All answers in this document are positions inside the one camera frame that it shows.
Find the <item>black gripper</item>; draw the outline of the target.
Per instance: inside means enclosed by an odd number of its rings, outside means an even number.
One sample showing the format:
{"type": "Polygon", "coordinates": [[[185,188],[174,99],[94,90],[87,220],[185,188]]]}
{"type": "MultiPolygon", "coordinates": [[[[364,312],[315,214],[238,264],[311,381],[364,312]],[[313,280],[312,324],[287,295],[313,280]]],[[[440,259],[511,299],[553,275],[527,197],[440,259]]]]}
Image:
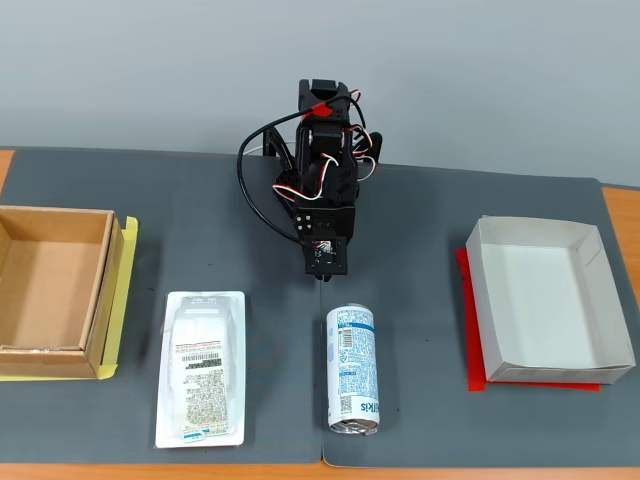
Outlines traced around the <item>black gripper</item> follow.
{"type": "MultiPolygon", "coordinates": [[[[351,240],[355,227],[354,205],[320,207],[311,205],[293,206],[293,225],[300,241],[307,237],[344,237],[351,240]]],[[[318,279],[329,282],[331,275],[320,275],[318,279]]]]}

